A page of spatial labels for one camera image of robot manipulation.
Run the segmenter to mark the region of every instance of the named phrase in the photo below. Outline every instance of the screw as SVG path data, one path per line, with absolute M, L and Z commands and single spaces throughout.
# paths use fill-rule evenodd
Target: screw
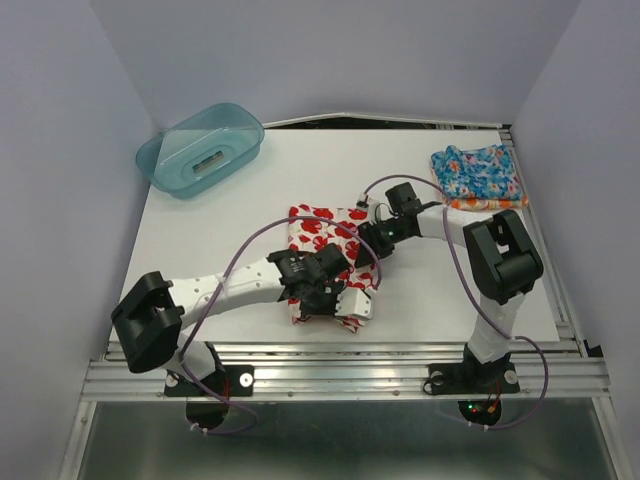
M 442 372 L 436 370 L 431 374 L 431 383 L 440 386 L 444 383 Z
M 253 384 L 253 375 L 250 373 L 243 373 L 240 375 L 240 385 L 247 388 Z
M 164 379 L 164 384 L 169 388 L 173 388 L 178 385 L 178 380 L 176 380 L 171 375 L 167 375 L 167 378 Z
M 507 370 L 504 372 L 504 379 L 509 385 L 515 385 L 518 383 L 518 375 L 513 370 Z

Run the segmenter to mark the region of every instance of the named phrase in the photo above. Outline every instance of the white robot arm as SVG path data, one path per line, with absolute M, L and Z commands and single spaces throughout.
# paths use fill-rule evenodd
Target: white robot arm
M 447 210 L 447 225 L 443 221 L 446 206 L 431 202 L 423 205 L 409 183 L 386 192 L 391 218 L 382 220 L 371 215 L 372 222 L 361 224 L 359 235 L 372 246 L 379 258 L 393 252 L 395 244 L 411 237 L 438 238 L 465 247 L 476 286 L 480 290 L 480 310 L 490 322 L 478 314 L 475 329 L 465 346 L 459 365 L 431 365 L 443 378 L 433 383 L 439 393 L 479 393 L 513 370 L 509 362 L 509 339 L 516 314 L 525 294 L 542 276 L 543 265 L 520 217 L 512 210 L 495 215 Z M 378 211 L 379 202 L 361 196 L 358 207 Z M 371 263 L 371 256 L 361 249 L 356 267 Z M 509 393 L 519 387 L 505 385 Z
M 309 314 L 371 318 L 369 296 L 336 280 L 349 266 L 340 250 L 329 244 L 315 253 L 274 252 L 233 270 L 226 280 L 208 275 L 165 281 L 160 272 L 151 272 L 140 278 L 111 318 L 131 372 L 165 368 L 188 380 L 179 359 L 187 338 L 182 331 L 205 315 L 297 298 Z M 221 294 L 207 311 L 220 282 Z M 216 371 L 215 351 L 203 342 L 193 342 L 184 361 L 199 380 Z

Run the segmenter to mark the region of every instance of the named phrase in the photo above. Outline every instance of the black mount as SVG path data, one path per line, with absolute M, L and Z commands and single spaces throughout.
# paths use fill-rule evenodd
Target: black mount
M 518 393 L 520 384 L 510 357 L 511 354 L 507 353 L 494 362 L 482 364 L 465 345 L 462 363 L 428 365 L 430 377 L 425 382 L 425 392 L 434 396 L 488 394 L 499 383 L 502 393 Z
M 218 395 L 224 395 L 225 384 L 229 383 L 229 394 L 232 397 L 250 397 L 253 395 L 253 383 L 247 387 L 242 386 L 240 377 L 247 373 L 253 377 L 255 368 L 253 365 L 225 365 L 224 370 L 216 370 L 211 375 L 200 380 L 209 389 Z M 191 383 L 182 376 L 170 374 L 177 384 L 170 387 L 165 385 L 165 397 L 205 397 L 200 387 Z
M 132 373 L 158 368 L 168 362 L 176 350 L 184 309 L 173 303 L 171 286 L 160 272 L 147 273 L 111 314 Z
M 602 351 L 601 345 L 594 345 L 593 347 L 589 345 L 587 340 L 584 341 L 584 348 L 587 349 L 587 356 L 590 358 L 603 358 L 604 352 Z

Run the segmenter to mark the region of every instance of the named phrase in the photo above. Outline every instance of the red and white cloth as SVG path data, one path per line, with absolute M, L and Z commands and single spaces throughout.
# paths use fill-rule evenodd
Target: red and white cloth
M 295 215 L 313 215 L 315 217 L 328 218 L 355 233 L 357 233 L 358 225 L 368 219 L 367 212 L 354 208 L 318 208 L 310 207 L 304 203 L 289 209 L 289 216 Z M 287 243 L 292 250 L 307 252 L 315 252 L 329 243 L 334 243 L 351 264 L 349 271 L 340 274 L 339 278 L 345 280 L 347 286 L 363 290 L 373 285 L 373 266 L 365 266 L 358 269 L 353 266 L 356 258 L 358 258 L 359 242 L 347 232 L 333 225 L 318 220 L 290 222 Z M 289 309 L 292 316 L 291 320 L 294 324 L 307 322 L 311 318 L 302 316 L 299 300 L 289 300 Z M 352 333 L 356 333 L 366 323 L 365 320 L 359 320 L 354 317 L 336 318 L 335 320 Z

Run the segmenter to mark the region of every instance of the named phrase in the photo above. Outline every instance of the folded cloth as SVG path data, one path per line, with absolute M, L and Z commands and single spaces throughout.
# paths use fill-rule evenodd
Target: folded cloth
M 315 217 L 328 218 L 349 230 L 357 232 L 358 225 L 367 221 L 368 213 L 352 208 L 318 208 L 300 204 L 289 209 L 289 216 L 313 215 Z M 360 244 L 347 232 L 317 220 L 299 220 L 289 224 L 289 248 L 296 251 L 315 252 L 329 243 L 334 243 L 347 258 L 351 267 L 349 271 L 340 274 L 339 278 L 347 282 L 347 286 L 364 290 L 373 285 L 373 266 L 365 266 L 355 269 L 354 264 L 358 258 Z M 299 300 L 289 300 L 291 320 L 295 323 L 307 322 L 311 317 L 305 317 L 300 311 Z M 366 323 L 355 317 L 336 318 L 340 325 L 346 327 L 352 333 L 356 333 Z
M 455 208 L 490 210 L 529 203 L 504 145 L 465 151 L 450 145 L 431 156 L 431 168 Z

